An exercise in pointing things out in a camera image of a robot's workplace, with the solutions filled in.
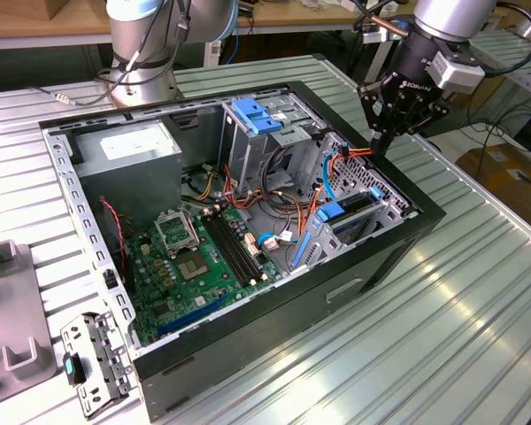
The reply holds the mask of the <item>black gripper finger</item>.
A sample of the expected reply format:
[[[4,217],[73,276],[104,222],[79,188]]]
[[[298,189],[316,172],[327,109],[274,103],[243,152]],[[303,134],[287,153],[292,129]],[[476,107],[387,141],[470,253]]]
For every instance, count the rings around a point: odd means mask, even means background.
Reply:
[[[439,99],[432,104],[424,104],[416,101],[408,106],[405,111],[395,110],[394,119],[394,135],[415,134],[421,129],[425,128],[449,113],[448,105]]]
[[[368,127],[373,136],[370,148],[374,155],[385,155],[396,136],[394,95],[390,81],[360,85],[357,89]]]

